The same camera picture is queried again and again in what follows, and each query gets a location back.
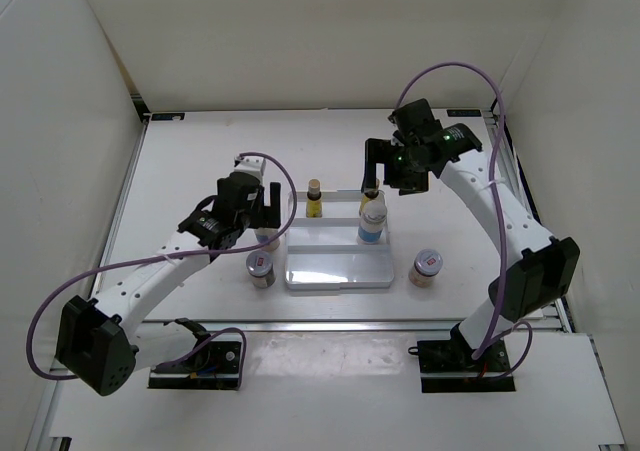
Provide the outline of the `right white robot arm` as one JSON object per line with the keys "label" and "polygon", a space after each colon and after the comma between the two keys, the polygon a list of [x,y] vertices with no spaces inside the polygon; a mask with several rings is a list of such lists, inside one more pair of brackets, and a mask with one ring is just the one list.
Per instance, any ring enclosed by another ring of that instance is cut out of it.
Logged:
{"label": "right white robot arm", "polygon": [[494,161],[464,124],[444,129],[418,127],[393,139],[369,138],[364,145],[362,190],[379,181],[402,195],[425,193],[440,180],[465,204],[500,257],[488,298],[454,331],[449,358],[460,370],[480,364],[494,340],[522,318],[564,296],[580,250],[538,223],[499,179]]}

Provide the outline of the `silver-lid blue-label shaker jar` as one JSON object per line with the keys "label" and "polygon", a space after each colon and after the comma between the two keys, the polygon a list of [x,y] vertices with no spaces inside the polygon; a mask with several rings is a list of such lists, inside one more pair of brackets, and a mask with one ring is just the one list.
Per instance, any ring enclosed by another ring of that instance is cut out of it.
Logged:
{"label": "silver-lid blue-label shaker jar", "polygon": [[382,236],[387,215],[388,209],[383,201],[368,201],[360,212],[358,241],[365,245],[376,244]]}

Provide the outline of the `yellow bottle cork cap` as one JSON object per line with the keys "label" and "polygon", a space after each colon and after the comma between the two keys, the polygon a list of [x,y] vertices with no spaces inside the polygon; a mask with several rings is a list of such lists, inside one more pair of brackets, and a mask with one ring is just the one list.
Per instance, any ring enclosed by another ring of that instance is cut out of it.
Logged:
{"label": "yellow bottle cork cap", "polygon": [[375,201],[378,197],[379,191],[377,189],[367,190],[362,194],[360,206],[359,206],[359,215],[362,214],[364,207],[371,201]]}
{"label": "yellow bottle cork cap", "polygon": [[318,179],[311,179],[308,182],[306,193],[306,217],[321,218],[322,217],[322,192],[321,183]]}

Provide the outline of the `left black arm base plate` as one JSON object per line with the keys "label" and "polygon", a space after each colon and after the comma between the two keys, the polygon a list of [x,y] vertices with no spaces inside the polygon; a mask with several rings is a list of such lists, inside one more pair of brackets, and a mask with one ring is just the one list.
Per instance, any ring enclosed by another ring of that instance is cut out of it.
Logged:
{"label": "left black arm base plate", "polygon": [[236,327],[216,332],[188,318],[173,321],[195,339],[195,352],[151,368],[147,388],[155,390],[238,391],[243,381],[247,336]]}

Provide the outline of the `silver-lid pink-label shaker jar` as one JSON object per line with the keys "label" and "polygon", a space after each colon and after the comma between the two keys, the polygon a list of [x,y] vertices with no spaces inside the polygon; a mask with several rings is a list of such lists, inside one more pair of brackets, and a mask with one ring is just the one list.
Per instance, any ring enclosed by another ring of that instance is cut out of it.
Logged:
{"label": "silver-lid pink-label shaker jar", "polygon": [[275,251],[280,245],[277,237],[279,230],[275,228],[257,228],[254,230],[255,238],[261,248],[266,252]]}

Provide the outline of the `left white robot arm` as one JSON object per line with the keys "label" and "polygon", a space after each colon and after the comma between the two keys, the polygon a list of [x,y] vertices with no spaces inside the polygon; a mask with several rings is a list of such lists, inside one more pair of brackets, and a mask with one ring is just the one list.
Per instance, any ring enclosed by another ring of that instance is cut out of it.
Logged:
{"label": "left white robot arm", "polygon": [[128,262],[132,273],[98,297],[72,297],[61,312],[56,359],[101,396],[118,390],[137,370],[183,366],[199,371],[210,359],[213,334],[188,318],[174,318],[156,334],[141,325],[192,275],[239,249],[248,229],[281,226],[281,185],[262,184],[257,171],[234,171],[217,182],[159,252]]}

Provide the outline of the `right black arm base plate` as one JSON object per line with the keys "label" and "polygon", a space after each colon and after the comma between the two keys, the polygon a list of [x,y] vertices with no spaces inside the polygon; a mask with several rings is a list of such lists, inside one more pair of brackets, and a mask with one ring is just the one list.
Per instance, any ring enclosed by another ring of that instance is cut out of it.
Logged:
{"label": "right black arm base plate", "polygon": [[423,394],[510,393],[516,391],[503,341],[474,361],[452,340],[422,340],[408,348],[418,359]]}

